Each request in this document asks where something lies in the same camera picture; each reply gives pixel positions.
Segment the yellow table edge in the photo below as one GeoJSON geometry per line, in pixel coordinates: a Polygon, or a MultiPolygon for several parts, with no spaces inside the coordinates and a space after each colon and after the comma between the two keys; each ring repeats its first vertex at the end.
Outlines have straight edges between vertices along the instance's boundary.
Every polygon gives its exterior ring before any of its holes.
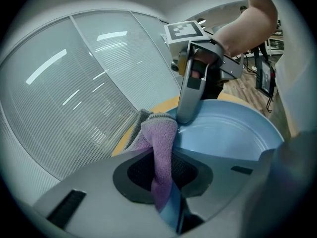
{"type": "MultiPolygon", "coordinates": [[[[154,108],[151,109],[151,111],[153,113],[165,113],[166,111],[176,108],[178,105],[178,100],[179,100],[179,95],[175,96],[174,98],[171,98],[167,101],[164,101],[163,103],[160,103],[158,105],[156,105],[154,108]]],[[[233,95],[230,94],[226,94],[226,93],[220,93],[218,96],[218,100],[224,100],[224,101],[233,101],[233,102],[237,102],[240,103],[242,105],[245,105],[247,107],[250,108],[254,108],[251,104],[247,103],[246,101],[235,97],[233,95]]],[[[119,143],[117,144],[116,148],[114,149],[114,151],[112,152],[112,156],[117,155],[119,152],[121,152],[126,144],[126,142],[129,139],[129,136],[131,134],[131,131],[133,129],[134,124],[127,130],[127,132],[123,135],[123,137],[120,139],[119,143]]]]}

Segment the purple towel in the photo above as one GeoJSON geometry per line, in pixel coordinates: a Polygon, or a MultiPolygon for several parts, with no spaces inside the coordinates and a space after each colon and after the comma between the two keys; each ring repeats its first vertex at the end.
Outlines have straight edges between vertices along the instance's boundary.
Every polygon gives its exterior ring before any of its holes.
{"type": "Polygon", "coordinates": [[[126,150],[133,151],[153,147],[155,175],[152,181],[151,193],[155,207],[160,212],[169,199],[172,188],[171,157],[173,142],[177,132],[177,122],[174,117],[165,113],[150,114],[144,121],[145,111],[140,111],[133,129],[133,142],[129,142],[126,150]]]}

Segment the blue plate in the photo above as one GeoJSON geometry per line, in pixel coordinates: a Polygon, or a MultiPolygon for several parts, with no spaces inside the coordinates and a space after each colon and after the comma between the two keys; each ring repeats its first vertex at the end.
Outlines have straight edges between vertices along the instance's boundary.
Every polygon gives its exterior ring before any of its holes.
{"type": "MultiPolygon", "coordinates": [[[[167,113],[176,116],[177,108],[167,113]]],[[[283,137],[258,111],[221,100],[200,101],[194,119],[179,124],[174,147],[204,154],[258,160],[260,154],[276,148],[283,137]]]]}

